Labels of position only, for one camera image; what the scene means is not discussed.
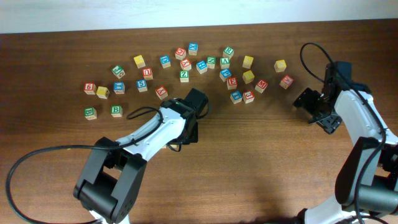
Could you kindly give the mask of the red A block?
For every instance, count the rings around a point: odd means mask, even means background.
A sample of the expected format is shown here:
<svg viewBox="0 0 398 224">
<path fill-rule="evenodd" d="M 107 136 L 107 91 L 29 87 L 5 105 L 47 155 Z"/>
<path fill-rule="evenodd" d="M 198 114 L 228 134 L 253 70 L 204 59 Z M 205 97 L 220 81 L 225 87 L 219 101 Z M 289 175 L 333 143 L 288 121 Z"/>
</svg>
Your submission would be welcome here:
<svg viewBox="0 0 398 224">
<path fill-rule="evenodd" d="M 294 79 L 288 75 L 286 75 L 283 79 L 281 79 L 279 85 L 284 88 L 288 89 L 289 86 L 293 83 Z"/>
</svg>

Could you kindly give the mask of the green R block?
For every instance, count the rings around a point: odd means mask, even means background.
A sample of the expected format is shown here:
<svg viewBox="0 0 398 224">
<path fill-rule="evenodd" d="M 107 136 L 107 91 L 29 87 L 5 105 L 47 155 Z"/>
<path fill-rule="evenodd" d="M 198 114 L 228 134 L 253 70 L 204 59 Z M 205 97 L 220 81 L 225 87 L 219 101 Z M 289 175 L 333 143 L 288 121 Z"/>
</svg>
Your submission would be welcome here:
<svg viewBox="0 0 398 224">
<path fill-rule="evenodd" d="M 223 51 L 223 57 L 231 59 L 233 57 L 233 55 L 234 55 L 234 49 L 227 46 Z"/>
</svg>

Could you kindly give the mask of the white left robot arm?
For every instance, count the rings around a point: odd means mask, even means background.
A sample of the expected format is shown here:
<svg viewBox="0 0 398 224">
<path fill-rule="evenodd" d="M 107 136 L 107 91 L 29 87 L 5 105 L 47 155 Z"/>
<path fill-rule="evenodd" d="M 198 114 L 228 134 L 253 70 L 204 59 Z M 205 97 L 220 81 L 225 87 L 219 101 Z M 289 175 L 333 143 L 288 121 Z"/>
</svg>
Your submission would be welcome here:
<svg viewBox="0 0 398 224">
<path fill-rule="evenodd" d="M 95 223 L 128 222 L 147 162 L 163 147 L 178 152 L 196 143 L 207 104 L 204 92 L 193 88 L 184 99 L 162 102 L 155 116 L 133 133 L 96 142 L 73 190 Z"/>
</svg>

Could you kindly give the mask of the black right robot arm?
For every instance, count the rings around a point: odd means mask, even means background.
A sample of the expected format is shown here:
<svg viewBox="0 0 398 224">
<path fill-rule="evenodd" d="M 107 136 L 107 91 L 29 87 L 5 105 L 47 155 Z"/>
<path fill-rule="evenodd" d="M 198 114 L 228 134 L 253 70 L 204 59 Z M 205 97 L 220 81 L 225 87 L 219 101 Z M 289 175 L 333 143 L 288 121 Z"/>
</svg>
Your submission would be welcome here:
<svg viewBox="0 0 398 224">
<path fill-rule="evenodd" d="M 397 215 L 397 136 L 392 134 L 365 84 L 351 79 L 351 64 L 329 63 L 322 92 L 306 88 L 294 101 L 311 114 L 309 123 L 332 134 L 345 124 L 353 149 L 338 174 L 335 193 L 320 205 L 304 208 L 295 223 L 356 221 L 354 203 L 362 217 Z"/>
</svg>

